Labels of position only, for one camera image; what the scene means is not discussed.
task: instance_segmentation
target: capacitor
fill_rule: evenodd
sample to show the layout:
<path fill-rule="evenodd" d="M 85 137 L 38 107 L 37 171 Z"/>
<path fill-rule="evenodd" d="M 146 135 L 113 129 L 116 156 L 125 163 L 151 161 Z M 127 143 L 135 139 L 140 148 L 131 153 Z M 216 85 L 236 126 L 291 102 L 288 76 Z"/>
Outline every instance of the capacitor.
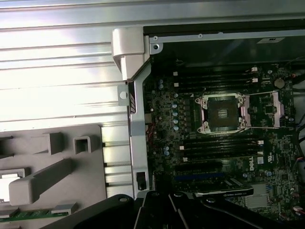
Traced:
<path fill-rule="evenodd" d="M 271 177 L 271 176 L 272 176 L 272 172 L 271 172 L 271 171 L 266 170 L 266 171 L 265 171 L 265 175 L 266 175 L 267 177 Z"/>
<path fill-rule="evenodd" d="M 274 81 L 274 86 L 278 89 L 282 89 L 283 87 L 285 87 L 285 81 L 282 78 L 277 78 Z"/>

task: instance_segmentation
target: cable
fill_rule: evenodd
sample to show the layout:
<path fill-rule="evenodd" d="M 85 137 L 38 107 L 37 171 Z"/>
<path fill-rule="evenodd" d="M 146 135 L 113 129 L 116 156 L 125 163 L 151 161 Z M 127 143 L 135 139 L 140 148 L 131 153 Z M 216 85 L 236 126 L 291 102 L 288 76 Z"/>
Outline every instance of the cable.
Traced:
<path fill-rule="evenodd" d="M 302 137 L 301 139 L 299 139 L 299 143 L 303 142 L 305 140 L 305 137 Z"/>
<path fill-rule="evenodd" d="M 284 67 L 286 67 L 288 64 L 290 64 L 290 63 L 292 63 L 292 62 L 294 62 L 294 61 L 297 61 L 298 59 L 302 59 L 303 57 L 305 57 L 305 55 L 304 55 L 304 56 L 299 56 L 299 57 L 297 57 L 297 58 L 295 58 L 295 59 L 293 59 L 293 60 L 288 61 L 288 62 L 284 65 Z"/>
<path fill-rule="evenodd" d="M 298 128 L 298 130 L 296 131 L 296 137 L 295 137 L 295 138 L 296 138 L 297 149 L 298 149 L 298 151 L 299 151 L 299 153 L 300 153 L 300 156 L 305 156 L 305 154 L 304 154 L 303 151 L 302 151 L 300 142 L 299 142 L 300 132 L 301 132 L 302 130 L 304 130 L 304 129 L 305 129 L 305 124 L 303 124 L 300 128 Z"/>
<path fill-rule="evenodd" d="M 305 113 L 304 113 L 304 114 L 303 114 L 303 116 L 301 117 L 301 119 L 300 119 L 300 121 L 299 121 L 299 124 L 298 124 L 298 125 L 302 124 L 302 122 L 303 122 L 304 118 L 305 118 Z"/>
<path fill-rule="evenodd" d="M 299 92 L 299 93 L 304 93 L 305 89 L 298 89 L 298 88 L 293 88 L 292 89 L 294 92 Z"/>

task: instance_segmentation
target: metal bracket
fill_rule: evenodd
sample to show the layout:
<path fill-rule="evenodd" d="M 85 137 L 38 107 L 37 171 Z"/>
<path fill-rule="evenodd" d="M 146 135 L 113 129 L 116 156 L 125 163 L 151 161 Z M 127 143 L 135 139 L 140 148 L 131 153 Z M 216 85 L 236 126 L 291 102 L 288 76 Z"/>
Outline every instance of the metal bracket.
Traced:
<path fill-rule="evenodd" d="M 149 59 L 149 38 L 143 36 L 143 27 L 115 29 L 112 32 L 112 57 L 123 80 L 134 77 Z"/>
<path fill-rule="evenodd" d="M 118 85 L 118 102 L 119 106 L 129 106 L 129 90 L 128 85 Z"/>

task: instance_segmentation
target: white label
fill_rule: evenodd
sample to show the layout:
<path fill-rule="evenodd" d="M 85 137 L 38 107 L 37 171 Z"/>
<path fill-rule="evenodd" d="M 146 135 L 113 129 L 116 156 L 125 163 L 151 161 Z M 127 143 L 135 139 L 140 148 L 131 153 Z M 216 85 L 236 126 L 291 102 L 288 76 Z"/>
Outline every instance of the white label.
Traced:
<path fill-rule="evenodd" d="M 249 166 L 250 166 L 250 171 L 254 171 L 254 159 L 253 159 L 253 157 L 249 158 Z"/>
<path fill-rule="evenodd" d="M 259 156 L 258 158 L 257 158 L 257 164 L 258 165 L 261 165 L 261 164 L 263 164 L 264 163 L 264 158 L 262 157 L 262 156 Z"/>
<path fill-rule="evenodd" d="M 268 156 L 268 162 L 269 162 L 269 163 L 272 163 L 272 162 L 273 162 L 273 156 L 272 156 L 271 153 L 270 153 L 270 155 Z"/>
<path fill-rule="evenodd" d="M 284 40 L 285 37 L 271 37 L 271 38 L 263 38 L 257 44 L 266 44 L 266 43 L 278 43 Z"/>

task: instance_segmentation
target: screw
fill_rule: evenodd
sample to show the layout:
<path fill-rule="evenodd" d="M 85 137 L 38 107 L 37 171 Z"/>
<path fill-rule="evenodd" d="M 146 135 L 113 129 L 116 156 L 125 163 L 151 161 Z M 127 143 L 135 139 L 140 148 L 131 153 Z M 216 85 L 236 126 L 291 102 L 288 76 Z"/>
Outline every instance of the screw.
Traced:
<path fill-rule="evenodd" d="M 173 195 L 175 197 L 181 197 L 181 196 L 183 196 L 183 193 L 182 192 L 175 192 Z"/>
<path fill-rule="evenodd" d="M 128 199 L 127 198 L 121 198 L 119 199 L 120 202 L 126 202 Z"/>
<path fill-rule="evenodd" d="M 209 203 L 215 203 L 216 200 L 214 198 L 208 198 L 206 201 Z"/>

